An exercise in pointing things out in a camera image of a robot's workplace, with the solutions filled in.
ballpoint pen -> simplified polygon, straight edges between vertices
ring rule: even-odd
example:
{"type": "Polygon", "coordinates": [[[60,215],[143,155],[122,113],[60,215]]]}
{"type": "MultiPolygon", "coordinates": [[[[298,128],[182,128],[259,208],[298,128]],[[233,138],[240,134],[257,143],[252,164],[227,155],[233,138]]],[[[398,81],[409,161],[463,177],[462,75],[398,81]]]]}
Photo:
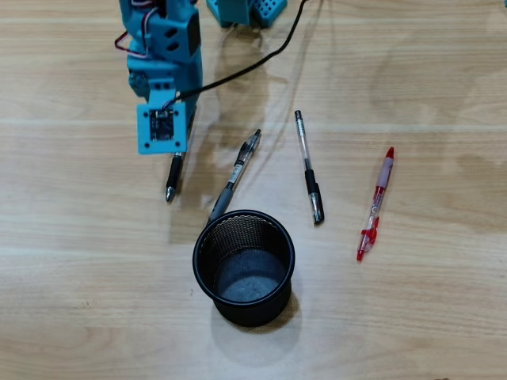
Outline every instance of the ballpoint pen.
{"type": "Polygon", "coordinates": [[[241,177],[250,157],[252,157],[252,154],[257,149],[260,141],[261,130],[257,129],[255,134],[250,136],[248,140],[243,143],[241,149],[239,150],[238,158],[236,158],[236,162],[234,163],[234,170],[232,171],[231,178],[229,178],[229,182],[227,182],[225,189],[222,190],[219,198],[216,200],[213,211],[209,215],[208,224],[226,211],[229,203],[231,202],[239,178],[241,177]]]}
{"type": "MultiPolygon", "coordinates": [[[[190,120],[190,128],[187,131],[187,139],[190,139],[190,135],[192,133],[193,121],[196,113],[194,112],[192,115],[192,119],[190,120]]],[[[171,161],[171,168],[169,170],[169,176],[167,177],[166,182],[166,202],[171,203],[176,195],[177,186],[180,181],[181,170],[183,169],[183,162],[185,161],[186,153],[178,152],[173,156],[173,160],[171,161]]]]}
{"type": "Polygon", "coordinates": [[[373,204],[370,209],[370,215],[366,227],[361,231],[361,242],[357,248],[357,261],[361,262],[363,256],[370,249],[372,249],[377,238],[377,229],[379,227],[379,213],[382,206],[383,196],[386,192],[387,184],[393,163],[395,162],[395,149],[391,147],[383,159],[382,170],[380,171],[379,178],[375,186],[375,194],[373,196],[373,204]]]}
{"type": "Polygon", "coordinates": [[[307,181],[307,190],[308,196],[310,197],[311,209],[313,211],[314,225],[318,226],[324,222],[324,207],[322,206],[320,188],[318,188],[318,183],[315,181],[315,174],[311,167],[307,134],[304,130],[304,122],[301,111],[295,112],[295,125],[299,136],[299,146],[301,147],[301,153],[303,154],[304,177],[307,181]]]}

red pen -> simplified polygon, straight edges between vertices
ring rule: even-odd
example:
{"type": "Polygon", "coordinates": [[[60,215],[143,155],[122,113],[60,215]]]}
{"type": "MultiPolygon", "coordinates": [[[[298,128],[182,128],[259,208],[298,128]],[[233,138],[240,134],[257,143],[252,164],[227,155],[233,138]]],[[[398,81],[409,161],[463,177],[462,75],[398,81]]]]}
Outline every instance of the red pen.
{"type": "Polygon", "coordinates": [[[382,170],[380,171],[377,185],[375,186],[375,195],[373,196],[373,204],[370,209],[370,215],[366,227],[361,231],[361,243],[357,248],[357,261],[361,262],[363,256],[370,249],[372,249],[377,238],[377,229],[379,226],[379,213],[380,206],[382,206],[383,195],[386,192],[387,184],[389,183],[389,176],[391,169],[395,162],[395,149],[391,147],[383,159],[382,170]]]}

black mesh pen holder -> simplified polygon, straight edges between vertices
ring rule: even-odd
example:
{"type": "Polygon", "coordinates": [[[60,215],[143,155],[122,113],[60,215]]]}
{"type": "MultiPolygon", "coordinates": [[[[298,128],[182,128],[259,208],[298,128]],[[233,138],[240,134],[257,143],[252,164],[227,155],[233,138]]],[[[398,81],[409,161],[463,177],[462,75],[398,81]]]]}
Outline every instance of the black mesh pen holder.
{"type": "Polygon", "coordinates": [[[291,237],[259,211],[232,211],[210,223],[193,252],[200,287],[229,321],[260,326],[291,297],[295,253],[291,237]]]}

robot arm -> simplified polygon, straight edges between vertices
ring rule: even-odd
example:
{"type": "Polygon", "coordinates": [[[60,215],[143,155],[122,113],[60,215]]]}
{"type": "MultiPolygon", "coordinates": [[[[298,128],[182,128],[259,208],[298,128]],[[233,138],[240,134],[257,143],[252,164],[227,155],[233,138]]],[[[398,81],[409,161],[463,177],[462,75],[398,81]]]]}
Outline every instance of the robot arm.
{"type": "Polygon", "coordinates": [[[129,83],[137,107],[140,154],[186,152],[198,95],[167,105],[178,92],[202,86],[199,14],[190,0],[120,0],[132,36],[129,83]]]}

black cable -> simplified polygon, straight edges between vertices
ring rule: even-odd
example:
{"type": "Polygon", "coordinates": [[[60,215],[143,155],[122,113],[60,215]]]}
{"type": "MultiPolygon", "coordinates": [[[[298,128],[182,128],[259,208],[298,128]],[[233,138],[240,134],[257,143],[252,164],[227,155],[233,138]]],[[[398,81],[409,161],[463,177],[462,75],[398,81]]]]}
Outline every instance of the black cable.
{"type": "Polygon", "coordinates": [[[219,81],[216,81],[216,82],[213,82],[213,83],[210,83],[209,85],[205,85],[203,87],[200,87],[199,89],[190,89],[188,91],[181,91],[180,94],[175,97],[172,101],[169,101],[166,103],[165,106],[162,107],[162,109],[165,109],[171,105],[173,105],[174,103],[176,103],[177,101],[183,101],[184,99],[187,99],[189,97],[193,97],[199,93],[203,93],[204,91],[208,91],[210,89],[214,89],[215,87],[218,87],[218,86],[221,86],[227,82],[230,82],[236,78],[239,78],[245,74],[248,74],[250,71],[253,71],[255,69],[257,69],[258,67],[262,66],[263,64],[265,64],[266,62],[268,62],[272,57],[274,57],[275,55],[279,55],[283,50],[285,50],[285,48],[288,46],[288,44],[291,42],[291,39],[292,39],[292,35],[294,34],[294,31],[295,31],[295,28],[298,26],[298,23],[299,23],[299,19],[301,18],[301,13],[303,12],[303,7],[304,7],[304,4],[307,2],[308,0],[301,0],[301,4],[299,5],[299,10],[298,10],[298,14],[295,16],[295,20],[294,20],[294,23],[292,24],[292,28],[291,28],[291,31],[289,32],[288,36],[287,36],[287,39],[285,40],[284,44],[277,50],[275,51],[272,51],[271,53],[269,53],[266,57],[258,60],[256,63],[254,63],[253,65],[250,65],[246,68],[244,68],[243,70],[240,70],[234,74],[231,74],[223,79],[220,79],[219,81]]]}

